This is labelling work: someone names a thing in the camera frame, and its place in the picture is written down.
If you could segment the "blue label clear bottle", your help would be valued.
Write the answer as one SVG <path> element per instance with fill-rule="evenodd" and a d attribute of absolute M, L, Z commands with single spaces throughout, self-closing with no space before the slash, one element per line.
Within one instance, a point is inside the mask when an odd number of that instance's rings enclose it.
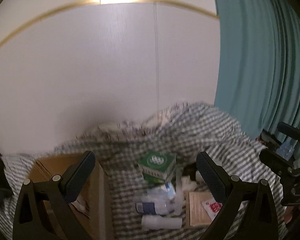
<path fill-rule="evenodd" d="M 174 211 L 174 205 L 168 200 L 142 197 L 134 202 L 134 209 L 141 215 L 166 216 Z"/>

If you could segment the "translucent plastic strip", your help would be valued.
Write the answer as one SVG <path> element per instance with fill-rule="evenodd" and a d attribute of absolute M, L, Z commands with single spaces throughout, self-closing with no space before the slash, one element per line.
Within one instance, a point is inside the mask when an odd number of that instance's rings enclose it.
<path fill-rule="evenodd" d="M 184 195 L 182 191 L 182 181 L 181 181 L 181 171 L 176 169 L 176 177 L 175 177 L 175 205 L 174 205 L 174 213 L 176 216 L 181 215 L 183 209 Z"/>

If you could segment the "floral patterned pillow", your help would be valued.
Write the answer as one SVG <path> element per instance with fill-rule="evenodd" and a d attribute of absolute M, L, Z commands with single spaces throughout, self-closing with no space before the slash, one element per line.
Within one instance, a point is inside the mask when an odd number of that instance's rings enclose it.
<path fill-rule="evenodd" d="M 108 122 L 93 126 L 82 137 L 97 141 L 130 141 L 146 137 L 170 122 L 174 115 L 181 112 L 189 103 L 178 102 L 161 109 L 141 121 Z"/>

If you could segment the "white tissue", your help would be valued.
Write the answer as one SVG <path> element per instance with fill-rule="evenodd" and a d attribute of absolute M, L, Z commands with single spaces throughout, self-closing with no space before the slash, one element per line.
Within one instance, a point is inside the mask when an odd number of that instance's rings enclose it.
<path fill-rule="evenodd" d="M 190 176 L 182 176 L 181 178 L 181 188 L 183 192 L 192 192 L 198 187 L 196 181 L 192 181 Z"/>

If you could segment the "white plastic bottle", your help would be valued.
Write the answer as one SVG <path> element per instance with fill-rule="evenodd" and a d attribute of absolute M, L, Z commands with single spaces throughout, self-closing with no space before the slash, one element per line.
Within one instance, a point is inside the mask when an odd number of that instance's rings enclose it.
<path fill-rule="evenodd" d="M 182 218 L 167 218 L 158 215 L 144 215 L 141 219 L 141 225 L 146 230 L 177 230 L 181 229 Z"/>

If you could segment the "brown box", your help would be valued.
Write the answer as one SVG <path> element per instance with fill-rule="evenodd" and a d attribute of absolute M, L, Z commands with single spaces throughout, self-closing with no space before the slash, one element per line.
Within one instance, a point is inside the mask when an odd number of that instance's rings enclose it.
<path fill-rule="evenodd" d="M 203 208 L 204 200 L 213 198 L 209 191 L 188 192 L 186 195 L 186 227 L 189 229 L 208 227 L 215 217 L 207 214 Z"/>

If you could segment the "green 999 medicine box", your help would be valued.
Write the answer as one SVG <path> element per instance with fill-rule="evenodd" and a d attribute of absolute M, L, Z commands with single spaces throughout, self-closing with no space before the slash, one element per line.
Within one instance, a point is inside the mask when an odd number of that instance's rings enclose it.
<path fill-rule="evenodd" d="M 176 156 L 173 153 L 149 151 L 138 162 L 143 179 L 149 184 L 164 184 L 175 176 Z"/>

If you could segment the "gold wall trim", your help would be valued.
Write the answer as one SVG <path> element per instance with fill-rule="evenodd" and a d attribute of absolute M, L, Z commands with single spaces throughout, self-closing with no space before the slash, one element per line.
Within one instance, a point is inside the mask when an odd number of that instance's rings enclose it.
<path fill-rule="evenodd" d="M 37 15 L 36 17 L 30 19 L 29 21 L 25 22 L 24 24 L 20 25 L 18 28 L 16 28 L 14 31 L 9 33 L 3 40 L 0 41 L 0 48 L 6 44 L 9 40 L 13 39 L 15 36 L 19 35 L 22 31 L 29 28 L 30 26 L 46 19 L 50 18 L 54 15 L 57 15 L 59 13 L 87 6 L 87 5 L 109 5 L 109 4 L 143 4 L 143 3 L 161 3 L 164 5 L 171 5 L 173 7 L 178 7 L 182 9 L 187 9 L 190 11 L 194 11 L 203 15 L 206 15 L 211 18 L 219 19 L 219 16 L 217 13 L 211 12 L 209 10 L 206 10 L 202 7 L 195 6 L 190 3 L 178 1 L 178 0 L 76 0 L 70 3 L 66 3 L 65 5 L 58 6 L 54 9 L 48 10 L 40 15 Z"/>

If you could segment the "green curtain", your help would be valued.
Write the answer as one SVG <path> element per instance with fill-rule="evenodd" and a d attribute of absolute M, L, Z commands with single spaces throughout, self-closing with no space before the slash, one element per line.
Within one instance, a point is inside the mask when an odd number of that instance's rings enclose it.
<path fill-rule="evenodd" d="M 255 139 L 300 127 L 300 18 L 287 0 L 216 0 L 221 52 L 215 106 Z"/>

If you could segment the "cardboard box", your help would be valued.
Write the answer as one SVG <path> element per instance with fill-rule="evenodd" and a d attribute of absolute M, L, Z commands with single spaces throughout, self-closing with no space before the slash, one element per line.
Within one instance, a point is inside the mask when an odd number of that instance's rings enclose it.
<path fill-rule="evenodd" d="M 79 160 L 79 156 L 78 153 L 39 158 L 34 162 L 28 178 L 37 183 L 47 181 L 57 174 L 62 175 L 71 164 Z M 92 239 L 115 238 L 109 179 L 99 162 L 96 162 L 78 199 L 69 206 Z"/>

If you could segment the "blue floral tissue pack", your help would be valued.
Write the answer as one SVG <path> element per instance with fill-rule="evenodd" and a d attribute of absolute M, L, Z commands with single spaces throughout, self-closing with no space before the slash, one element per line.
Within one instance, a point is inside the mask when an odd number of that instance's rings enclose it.
<path fill-rule="evenodd" d="M 163 200 L 174 200 L 176 192 L 173 184 L 169 181 L 162 185 L 147 190 L 149 196 Z"/>

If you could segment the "grey checkered bed sheet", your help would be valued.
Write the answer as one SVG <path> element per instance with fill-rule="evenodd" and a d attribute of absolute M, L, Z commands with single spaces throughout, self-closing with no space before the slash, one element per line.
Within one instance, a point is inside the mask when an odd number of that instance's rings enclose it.
<path fill-rule="evenodd" d="M 113 225 L 117 239 L 198 239 L 203 229 L 144 232 L 141 217 L 132 211 L 132 197 L 146 189 L 138 167 L 149 150 L 173 153 L 177 165 L 195 161 L 199 152 L 207 152 L 220 161 L 228 174 L 243 181 L 266 179 L 273 193 L 277 211 L 279 239 L 287 234 L 283 219 L 285 208 L 279 177 L 260 162 L 263 145 L 250 139 L 239 122 L 203 102 L 176 105 L 151 116 L 140 125 L 121 123 L 98 126 L 80 138 L 65 142 L 53 155 L 95 153 L 109 176 Z"/>

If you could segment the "red white sachet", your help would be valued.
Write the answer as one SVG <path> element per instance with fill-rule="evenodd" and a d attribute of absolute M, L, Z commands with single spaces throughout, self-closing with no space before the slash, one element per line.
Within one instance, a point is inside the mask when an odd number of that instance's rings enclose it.
<path fill-rule="evenodd" d="M 223 205 L 219 202 L 216 202 L 214 198 L 204 200 L 202 205 L 207 214 L 211 217 L 216 217 L 223 207 Z"/>

